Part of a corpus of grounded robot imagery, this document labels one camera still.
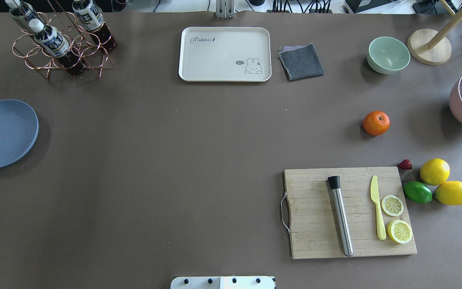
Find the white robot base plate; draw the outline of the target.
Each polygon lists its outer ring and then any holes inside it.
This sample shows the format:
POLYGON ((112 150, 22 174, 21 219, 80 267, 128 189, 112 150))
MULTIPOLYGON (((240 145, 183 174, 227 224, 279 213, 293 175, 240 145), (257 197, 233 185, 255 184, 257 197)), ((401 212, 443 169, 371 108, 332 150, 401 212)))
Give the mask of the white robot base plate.
POLYGON ((271 276, 203 276, 173 278, 171 289, 275 289, 271 276))

